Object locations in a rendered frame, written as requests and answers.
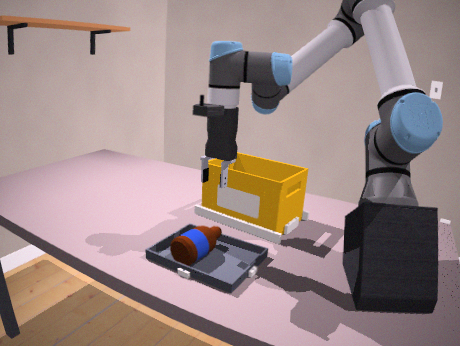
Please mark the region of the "brown bottle with blue label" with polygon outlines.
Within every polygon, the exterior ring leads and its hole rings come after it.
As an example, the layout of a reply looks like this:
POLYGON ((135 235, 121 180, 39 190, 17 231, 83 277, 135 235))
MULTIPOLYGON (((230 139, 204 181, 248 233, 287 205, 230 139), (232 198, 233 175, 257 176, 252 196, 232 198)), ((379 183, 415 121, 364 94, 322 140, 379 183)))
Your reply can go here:
POLYGON ((222 230, 218 226, 197 226, 172 240, 172 257, 175 261, 189 266, 210 253, 221 234, 222 230))

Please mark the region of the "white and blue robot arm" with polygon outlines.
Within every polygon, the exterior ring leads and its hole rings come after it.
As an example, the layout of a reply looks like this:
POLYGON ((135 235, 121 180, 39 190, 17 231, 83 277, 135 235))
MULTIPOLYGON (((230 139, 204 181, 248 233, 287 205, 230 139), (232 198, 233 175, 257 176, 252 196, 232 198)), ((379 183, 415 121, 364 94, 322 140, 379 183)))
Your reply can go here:
POLYGON ((438 105, 416 87, 394 11, 394 0, 343 0, 329 28, 292 56, 245 51, 240 42, 215 41, 209 87, 240 89, 240 82, 252 83, 253 108, 271 114, 287 94, 365 34, 382 97, 377 103, 380 119, 365 132, 365 185, 358 206, 418 206, 410 161, 438 139, 443 118, 438 105))

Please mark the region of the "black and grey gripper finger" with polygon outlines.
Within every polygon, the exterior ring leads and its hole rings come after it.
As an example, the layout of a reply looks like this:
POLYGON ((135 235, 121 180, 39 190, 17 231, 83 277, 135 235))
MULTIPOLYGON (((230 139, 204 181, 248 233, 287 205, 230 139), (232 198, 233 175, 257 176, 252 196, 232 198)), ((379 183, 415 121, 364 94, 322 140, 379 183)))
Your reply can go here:
POLYGON ((207 182, 209 180, 209 168, 208 168, 208 162, 211 157, 207 156, 202 156, 200 157, 200 160, 202 160, 201 163, 201 182, 207 182))
POLYGON ((221 162, 221 174, 220 174, 220 188, 224 188, 227 186, 228 180, 228 165, 235 163, 236 159, 231 161, 222 161, 221 162))

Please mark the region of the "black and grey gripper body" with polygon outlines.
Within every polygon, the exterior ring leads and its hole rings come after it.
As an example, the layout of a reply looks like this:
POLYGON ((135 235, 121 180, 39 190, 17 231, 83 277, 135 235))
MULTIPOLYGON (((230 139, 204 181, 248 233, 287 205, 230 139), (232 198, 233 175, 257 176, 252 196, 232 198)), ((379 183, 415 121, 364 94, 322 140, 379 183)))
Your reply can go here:
POLYGON ((207 117, 205 156, 224 161, 237 158, 239 93, 240 89, 208 87, 208 104, 200 95, 200 105, 193 105, 193 115, 207 117))

